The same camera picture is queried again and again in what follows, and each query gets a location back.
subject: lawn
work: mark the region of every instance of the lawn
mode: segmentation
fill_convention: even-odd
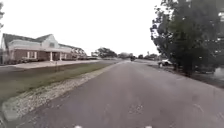
[[[0,74],[0,103],[25,91],[104,68],[111,63],[83,63]]]

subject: sky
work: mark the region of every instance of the sky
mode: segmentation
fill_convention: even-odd
[[[100,47],[134,55],[158,53],[150,38],[160,0],[1,0],[2,33],[37,38],[53,34],[62,44]]]

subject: house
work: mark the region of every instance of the house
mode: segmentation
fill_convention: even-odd
[[[58,43],[52,34],[36,39],[11,34],[3,34],[1,48],[3,62],[10,60],[71,60],[85,57],[83,49]]]

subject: road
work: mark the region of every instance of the road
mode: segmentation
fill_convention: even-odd
[[[14,122],[10,128],[223,128],[224,92],[124,62]]]

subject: car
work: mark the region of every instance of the car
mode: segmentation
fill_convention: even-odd
[[[172,65],[172,63],[168,59],[166,59],[166,60],[159,61],[158,65],[169,66],[169,65]]]

